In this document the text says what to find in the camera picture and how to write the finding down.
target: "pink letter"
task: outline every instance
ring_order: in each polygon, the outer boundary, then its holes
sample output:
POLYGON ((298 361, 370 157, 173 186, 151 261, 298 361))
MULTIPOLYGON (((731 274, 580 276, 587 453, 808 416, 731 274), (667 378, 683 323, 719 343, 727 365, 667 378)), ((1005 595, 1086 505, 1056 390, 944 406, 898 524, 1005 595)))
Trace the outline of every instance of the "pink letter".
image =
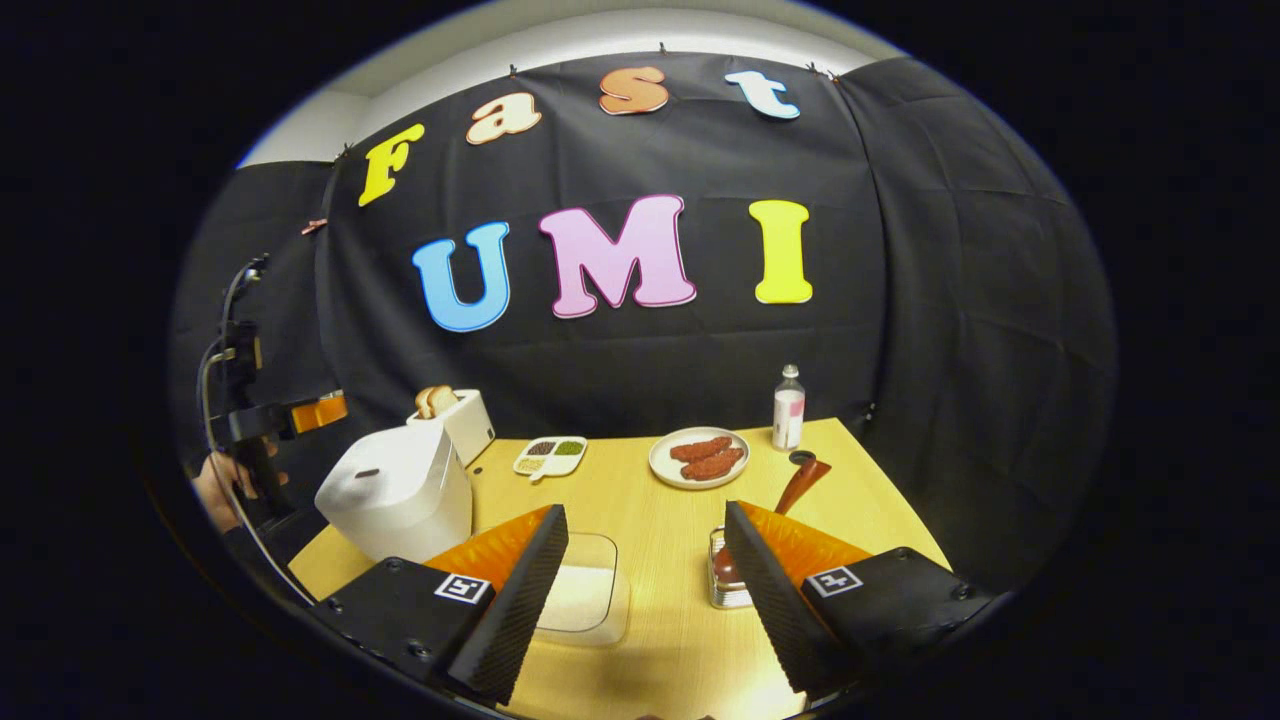
POLYGON ((552 236, 561 281, 561 296, 552 313, 557 318, 581 318, 595 311, 598 302, 586 291, 584 274, 591 275, 612 307, 620 307, 636 264, 636 304, 662 307, 692 300, 698 288, 685 277, 676 232, 676 218, 684 209, 685 201, 676 195, 641 197, 631 205, 617 242, 581 208, 543 218, 538 227, 552 236))

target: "label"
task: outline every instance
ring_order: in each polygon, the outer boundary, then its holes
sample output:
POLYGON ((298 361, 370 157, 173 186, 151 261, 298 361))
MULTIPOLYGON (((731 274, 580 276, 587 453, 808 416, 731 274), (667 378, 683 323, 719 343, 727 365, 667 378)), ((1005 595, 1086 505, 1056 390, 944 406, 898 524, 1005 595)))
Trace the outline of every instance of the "label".
POLYGON ((800 446, 804 427, 804 393, 783 389, 773 393, 773 447, 792 450, 800 446))

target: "white wall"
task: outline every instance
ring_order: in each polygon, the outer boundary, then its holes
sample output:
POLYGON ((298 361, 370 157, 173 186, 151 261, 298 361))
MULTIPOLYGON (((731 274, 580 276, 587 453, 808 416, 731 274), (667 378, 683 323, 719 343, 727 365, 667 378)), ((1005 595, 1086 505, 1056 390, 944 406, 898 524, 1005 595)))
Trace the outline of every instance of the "white wall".
MULTIPOLYGON (((241 167, 279 160, 330 161, 344 142, 358 142, 425 105, 502 77, 512 64, 517 70, 530 69, 593 55, 652 51, 663 42, 672 53, 755 56, 796 67, 814 63, 820 70, 842 74, 901 54, 837 18, 783 3, 762 8, 782 6, 788 14, 780 17, 794 24, 724 12, 646 8, 567 17, 499 32, 486 42, 462 44, 463 38, 480 37, 476 33, 485 27, 494 32, 486 13, 503 17, 502 9, 516 1, 494 3, 451 18, 353 68, 271 128, 241 167), (823 31, 828 37, 795 27, 827 28, 822 23, 831 26, 823 31), (442 45, 444 51, 457 51, 440 58, 442 45)), ((520 18, 506 17, 504 22, 520 18)))

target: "blue letter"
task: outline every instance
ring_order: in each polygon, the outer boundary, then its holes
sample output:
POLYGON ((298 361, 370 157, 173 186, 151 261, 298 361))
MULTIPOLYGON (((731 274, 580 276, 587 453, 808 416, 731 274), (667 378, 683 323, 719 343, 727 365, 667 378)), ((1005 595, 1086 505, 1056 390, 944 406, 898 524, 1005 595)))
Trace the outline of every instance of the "blue letter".
POLYGON ((724 79, 741 87, 742 94, 746 95, 746 101, 771 118, 794 120, 800 117, 800 108, 780 102, 778 96, 774 95, 774 91, 787 91, 787 86, 781 82, 772 81, 755 70, 730 73, 724 76, 724 79))
POLYGON ((480 252, 480 273, 484 277, 484 297, 479 302, 463 305, 453 290, 452 240, 438 240, 413 252, 413 264, 422 275, 422 293, 426 309, 435 323, 447 331, 470 333, 488 328, 511 301, 511 283, 507 279, 507 260, 502 255, 502 238, 511 227, 507 223, 488 223, 467 233, 467 245, 480 252))

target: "plate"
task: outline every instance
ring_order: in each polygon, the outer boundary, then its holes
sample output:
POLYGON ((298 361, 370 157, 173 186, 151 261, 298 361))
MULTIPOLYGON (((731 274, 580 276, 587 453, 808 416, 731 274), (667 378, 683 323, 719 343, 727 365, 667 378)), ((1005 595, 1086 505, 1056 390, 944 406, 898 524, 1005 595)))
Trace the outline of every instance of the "plate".
POLYGON ((684 489, 710 489, 730 483, 733 478, 742 474, 742 469, 746 468, 746 462, 750 459, 751 446, 746 445, 742 436, 723 428, 685 428, 663 437, 655 442, 652 448, 649 448, 649 468, 653 469, 653 473, 668 486, 684 489), (671 456, 671 448, 677 445, 704 442, 721 436, 728 436, 731 441, 730 447, 740 447, 745 450, 746 454, 733 464, 728 474, 721 478, 716 478, 714 480, 686 480, 684 475, 680 474, 680 470, 685 466, 685 464, 671 456))
POLYGON ((577 469, 582 456, 586 455, 586 438, 581 436, 550 436, 529 441, 525 450, 520 451, 511 469, 521 475, 529 475, 529 482, 538 484, 544 477, 567 475, 577 469), (573 443, 576 450, 571 454, 562 454, 562 446, 573 443))

